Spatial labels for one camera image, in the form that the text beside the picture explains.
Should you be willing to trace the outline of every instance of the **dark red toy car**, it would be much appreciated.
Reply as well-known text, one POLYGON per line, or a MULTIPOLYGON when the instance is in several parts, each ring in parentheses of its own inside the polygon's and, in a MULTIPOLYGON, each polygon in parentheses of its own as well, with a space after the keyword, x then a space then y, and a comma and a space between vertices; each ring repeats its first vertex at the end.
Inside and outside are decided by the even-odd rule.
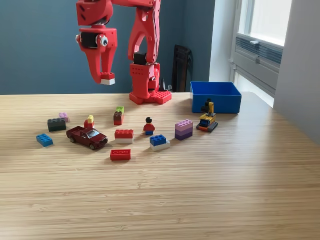
POLYGON ((66 131, 66 136, 72 143, 89 146, 92 150, 101 148, 108 142, 108 138, 94 128, 76 126, 66 131))

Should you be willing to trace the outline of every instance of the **green lego brick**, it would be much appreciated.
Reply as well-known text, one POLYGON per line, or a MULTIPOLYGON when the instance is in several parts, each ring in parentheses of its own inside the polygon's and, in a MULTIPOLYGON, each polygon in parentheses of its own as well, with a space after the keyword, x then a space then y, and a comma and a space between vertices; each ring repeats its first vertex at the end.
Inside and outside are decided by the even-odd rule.
POLYGON ((121 113, 125 113, 125 107, 124 106, 117 106, 116 107, 116 110, 115 110, 116 112, 121 112, 121 113))

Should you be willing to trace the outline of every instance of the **white wall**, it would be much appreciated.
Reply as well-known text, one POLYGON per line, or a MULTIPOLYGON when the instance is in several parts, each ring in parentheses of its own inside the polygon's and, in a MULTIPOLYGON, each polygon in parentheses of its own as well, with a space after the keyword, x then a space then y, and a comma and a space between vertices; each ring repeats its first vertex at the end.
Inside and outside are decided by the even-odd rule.
POLYGON ((215 0, 209 81, 229 82, 237 0, 215 0))
POLYGON ((320 0, 292 0, 274 109, 320 144, 320 0))

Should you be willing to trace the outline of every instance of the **stacked lego bricks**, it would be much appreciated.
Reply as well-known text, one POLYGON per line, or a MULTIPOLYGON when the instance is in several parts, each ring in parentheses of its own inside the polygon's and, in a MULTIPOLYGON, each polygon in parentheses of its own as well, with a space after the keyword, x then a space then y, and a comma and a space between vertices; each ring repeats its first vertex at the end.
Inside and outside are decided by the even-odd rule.
POLYGON ((192 136, 194 123, 188 119, 175 124, 174 137, 180 141, 192 136))
POLYGON ((170 148, 170 142, 163 135, 150 137, 150 148, 153 151, 170 148))
POLYGON ((114 125, 122 125, 122 123, 124 122, 124 117, 125 117, 125 107, 118 106, 113 115, 114 125))
POLYGON ((89 115, 88 118, 84 121, 83 127, 85 129, 95 128, 94 116, 89 115))
POLYGON ((133 144, 134 131, 117 129, 115 130, 114 138, 117 144, 133 144))
POLYGON ((66 130, 66 120, 64 118, 53 118, 53 119, 48 119, 47 121, 48 125, 48 130, 49 132, 54 132, 54 131, 60 131, 60 130, 66 130))

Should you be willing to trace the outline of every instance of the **lego minifigure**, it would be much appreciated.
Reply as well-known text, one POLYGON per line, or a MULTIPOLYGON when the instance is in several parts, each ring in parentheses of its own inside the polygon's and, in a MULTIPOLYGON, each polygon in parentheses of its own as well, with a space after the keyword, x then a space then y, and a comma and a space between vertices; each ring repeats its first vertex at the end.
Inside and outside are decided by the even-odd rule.
POLYGON ((155 126, 153 126, 152 124, 152 119, 151 117, 147 117, 145 119, 146 124, 143 127, 143 133, 145 133, 145 135, 152 135, 154 134, 154 131, 156 130, 155 126))

